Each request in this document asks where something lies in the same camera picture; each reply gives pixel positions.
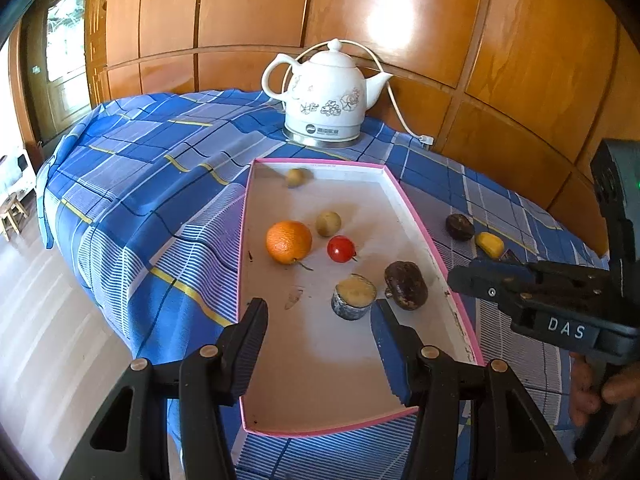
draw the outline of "power cord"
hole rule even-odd
[[[340,40],[340,42],[341,43],[352,44],[352,45],[355,45],[355,46],[359,46],[362,50],[365,50],[371,56],[371,59],[373,59],[374,63],[376,64],[376,66],[378,67],[380,72],[384,72],[384,69],[382,68],[382,65],[380,64],[380,60],[378,59],[378,56],[376,56],[376,54],[374,54],[373,51],[370,48],[364,46],[363,44],[358,43],[357,41]],[[302,57],[306,56],[306,54],[308,54],[312,50],[316,50],[319,47],[325,46],[328,43],[329,43],[328,41],[323,41],[322,43],[318,43],[318,44],[316,44],[314,46],[309,47],[302,54],[299,54],[299,56],[296,58],[296,61],[299,61]],[[290,70],[291,70],[291,65],[289,65],[287,67],[287,71],[284,74],[284,79],[282,80],[282,92],[283,93],[286,90],[285,86],[286,86],[287,77],[289,76]],[[431,146],[433,144],[433,137],[426,136],[426,135],[414,134],[412,132],[411,128],[409,128],[409,126],[407,126],[406,122],[404,121],[404,117],[402,117],[402,114],[400,113],[400,109],[398,108],[398,103],[396,102],[396,97],[394,96],[394,92],[391,89],[391,85],[389,84],[389,81],[386,82],[386,91],[389,94],[389,98],[391,99],[391,104],[393,105],[394,110],[396,111],[396,115],[398,115],[398,119],[400,120],[400,123],[402,124],[402,127],[406,130],[406,132],[409,135],[411,135],[415,139],[419,140],[420,143],[428,150],[427,146]]]

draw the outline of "wooden stool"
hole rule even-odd
[[[12,214],[12,210],[17,209],[20,213],[23,214],[25,218],[29,215],[27,210],[18,200],[18,196],[15,193],[11,193],[9,198],[4,201],[2,205],[0,205],[0,230],[2,230],[2,234],[6,241],[9,241],[9,233],[6,231],[6,227],[4,225],[4,219],[7,218],[9,220],[9,224],[14,228],[16,234],[20,234],[20,229],[18,229],[18,222],[15,220],[14,215]]]

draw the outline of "blue plaid tablecloth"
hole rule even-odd
[[[41,168],[38,220],[134,357],[159,364],[215,341],[235,321],[240,215],[254,158],[340,158],[386,164],[422,218],[447,267],[476,247],[444,219],[462,212],[500,236],[523,262],[603,267],[548,213],[482,174],[428,152],[373,118],[359,142],[317,150],[287,142],[284,113],[261,92],[143,95],[103,104],[62,139]],[[511,364],[566,449],[570,361],[516,335],[486,301],[463,298],[485,359]],[[246,434],[238,407],[223,409],[238,477],[265,480],[399,478],[415,417],[330,436]],[[180,447],[178,405],[169,431]],[[456,478],[466,478],[469,407],[461,404]]]

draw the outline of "human hand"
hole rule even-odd
[[[640,414],[640,362],[630,364],[619,374],[610,378],[602,388],[602,399],[594,390],[593,369],[584,356],[571,353],[574,362],[571,368],[571,390],[569,393],[569,415],[579,428],[596,413],[602,400],[607,404],[619,404],[624,400],[635,399],[629,412],[623,419],[618,434],[626,434],[635,428]]]

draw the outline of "wood panel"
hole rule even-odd
[[[194,91],[193,54],[171,56],[140,63],[142,93]]]
[[[571,171],[569,162],[534,134],[470,102],[460,105],[442,154],[543,208]]]
[[[84,66],[69,72],[47,85],[49,106],[56,132],[62,132],[91,111],[88,99],[87,78]],[[84,100],[78,97],[84,93]],[[45,147],[52,139],[42,139]]]
[[[640,53],[624,28],[620,29],[618,64],[609,94],[577,163],[588,178],[589,164],[602,139],[640,140]]]
[[[491,0],[467,91],[573,162],[607,84],[615,30],[603,0]]]
[[[112,99],[111,89],[109,88],[109,73],[103,70],[98,74],[98,86],[102,95],[102,102],[105,103]]]
[[[201,0],[199,46],[300,46],[305,0]]]
[[[478,0],[310,0],[305,45],[359,41],[386,63],[455,86],[477,6]]]
[[[276,57],[274,52],[205,52],[198,54],[200,90],[239,88],[246,92],[262,90],[262,72]],[[286,64],[271,72],[269,85],[280,93]]]
[[[363,67],[360,67],[360,70],[365,77],[378,72]],[[425,83],[397,75],[393,76],[389,83],[404,122],[409,128],[417,135],[437,137],[447,106],[451,101],[451,95]],[[390,128],[404,132],[404,126],[398,119],[386,88],[383,89],[378,102],[369,109],[367,115],[380,119]]]
[[[86,0],[84,11],[84,58],[89,101],[95,107],[108,99],[100,84],[100,74],[107,65],[107,0]]]
[[[142,94],[140,65],[121,66],[108,71],[111,99]]]
[[[194,47],[195,7],[196,0],[140,0],[140,56]]]
[[[600,256],[609,248],[607,225],[600,216],[593,186],[580,174],[571,174],[549,212]]]
[[[140,0],[108,0],[106,49],[110,65],[137,59],[140,56],[139,25]]]

